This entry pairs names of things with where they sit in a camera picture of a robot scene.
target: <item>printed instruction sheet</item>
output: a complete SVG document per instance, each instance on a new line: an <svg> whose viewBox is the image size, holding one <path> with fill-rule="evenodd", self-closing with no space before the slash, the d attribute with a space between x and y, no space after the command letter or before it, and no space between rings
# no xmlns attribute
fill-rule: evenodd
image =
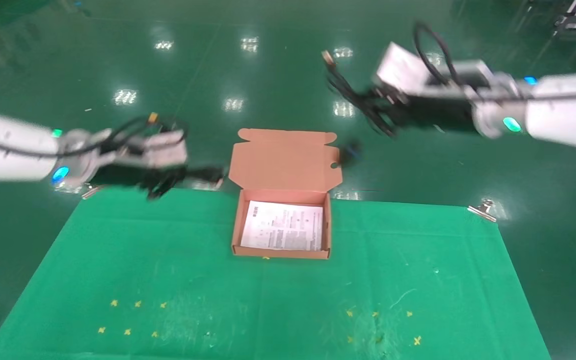
<svg viewBox="0 0 576 360"><path fill-rule="evenodd" d="M251 201L241 246L272 250L322 250L323 207Z"/></svg>

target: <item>green cloth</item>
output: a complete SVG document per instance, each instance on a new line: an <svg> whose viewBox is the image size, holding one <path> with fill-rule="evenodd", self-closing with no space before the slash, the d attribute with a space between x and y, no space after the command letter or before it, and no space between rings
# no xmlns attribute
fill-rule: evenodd
<svg viewBox="0 0 576 360"><path fill-rule="evenodd" d="M82 202L0 359L550 358L498 227L463 207L334 200L329 260L234 256L236 207L187 189Z"/></svg>

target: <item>box flap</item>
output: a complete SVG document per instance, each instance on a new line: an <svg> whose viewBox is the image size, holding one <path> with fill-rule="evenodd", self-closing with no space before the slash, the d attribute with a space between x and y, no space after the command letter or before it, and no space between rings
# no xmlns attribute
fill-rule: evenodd
<svg viewBox="0 0 576 360"><path fill-rule="evenodd" d="M243 189L327 192L341 184L333 132L241 129L228 177Z"/></svg>

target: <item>blue indicator light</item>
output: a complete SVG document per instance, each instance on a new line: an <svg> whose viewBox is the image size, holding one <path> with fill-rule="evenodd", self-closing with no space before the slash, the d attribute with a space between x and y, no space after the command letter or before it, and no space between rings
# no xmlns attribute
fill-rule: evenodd
<svg viewBox="0 0 576 360"><path fill-rule="evenodd" d="M521 125L519 125L517 120L515 120L512 117L504 117L503 118L503 125L505 125L505 127L508 128L508 130L510 130L511 132L514 132L514 133L521 132L521 130L522 130Z"/></svg>
<svg viewBox="0 0 576 360"><path fill-rule="evenodd" d="M68 173L70 173L70 171L71 171L71 169L68 168L68 166L62 166L62 167L58 168L52 174L52 183L57 184L57 183L61 182L61 180L63 180L66 177L66 175L68 175Z"/></svg>
<svg viewBox="0 0 576 360"><path fill-rule="evenodd" d="M526 76L523 78L526 83L530 84L530 85L537 85L537 78L534 76Z"/></svg>

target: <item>open cardboard box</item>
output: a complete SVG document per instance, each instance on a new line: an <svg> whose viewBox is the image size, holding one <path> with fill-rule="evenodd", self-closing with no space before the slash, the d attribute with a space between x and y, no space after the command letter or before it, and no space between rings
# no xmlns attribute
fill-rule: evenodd
<svg viewBox="0 0 576 360"><path fill-rule="evenodd" d="M242 187L232 235L232 252L268 258L328 259L332 214L328 191L341 184L339 149L326 146L333 132L240 129L246 142L232 150L228 177ZM321 250L272 250L242 246L250 201L323 207Z"/></svg>

